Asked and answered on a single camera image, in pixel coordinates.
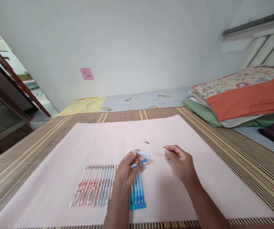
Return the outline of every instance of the striped mat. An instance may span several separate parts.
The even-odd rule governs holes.
[[[53,118],[0,156],[0,211],[76,123],[138,121],[174,115],[180,115],[232,171],[274,211],[274,153],[232,129],[208,125],[186,107],[75,114]],[[274,218],[230,219],[229,222],[232,225],[274,224]],[[131,224],[130,228],[197,226],[198,221],[178,221],[136,223]]]

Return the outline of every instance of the orange pillowcase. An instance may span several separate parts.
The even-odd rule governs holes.
[[[208,97],[206,101],[219,121],[274,113],[274,79],[228,90]]]

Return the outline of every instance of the green blanket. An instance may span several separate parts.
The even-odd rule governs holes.
[[[184,100],[182,103],[188,109],[198,114],[203,120],[208,122],[210,125],[215,127],[223,127],[221,122],[217,119],[216,115],[209,107],[201,105],[190,99]],[[274,123],[274,114],[268,114],[254,120],[244,122],[238,125],[237,127],[246,127],[246,126],[268,127],[273,123]]]

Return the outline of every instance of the pack of pens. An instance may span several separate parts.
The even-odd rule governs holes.
[[[134,183],[131,186],[130,210],[137,210],[142,208],[146,208],[146,203],[144,201],[141,172],[139,171],[134,180]]]
[[[70,207],[107,207],[112,195],[116,170],[117,165],[87,166]]]

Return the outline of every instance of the doorway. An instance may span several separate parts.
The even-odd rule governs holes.
[[[28,114],[31,117],[30,125],[33,130],[37,129],[45,122],[58,114],[49,99],[39,88],[36,81],[27,72],[14,52],[0,35],[0,68],[13,80],[17,87],[24,93],[26,97],[37,107],[38,110]]]

